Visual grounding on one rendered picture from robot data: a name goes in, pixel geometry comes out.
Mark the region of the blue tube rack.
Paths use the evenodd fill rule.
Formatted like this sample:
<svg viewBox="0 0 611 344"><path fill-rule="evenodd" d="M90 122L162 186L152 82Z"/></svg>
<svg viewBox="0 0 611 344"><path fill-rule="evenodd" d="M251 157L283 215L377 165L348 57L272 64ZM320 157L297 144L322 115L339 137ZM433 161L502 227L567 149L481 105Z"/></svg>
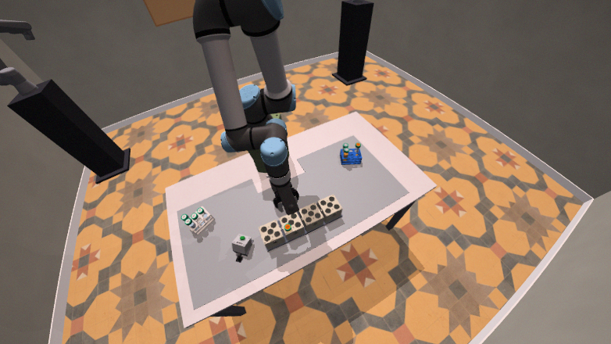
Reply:
<svg viewBox="0 0 611 344"><path fill-rule="evenodd" d="M361 155L360 149L359 149L359 152L355 152L355 149L350 149L350 150L352 150L353 152L352 153L349 152L347 158L343 157L344 153L342 152L342 150L340 151L341 165L361 164L362 155ZM358 155L356 156L356 154ZM346 159L347 161L342 161L343 159Z"/></svg>

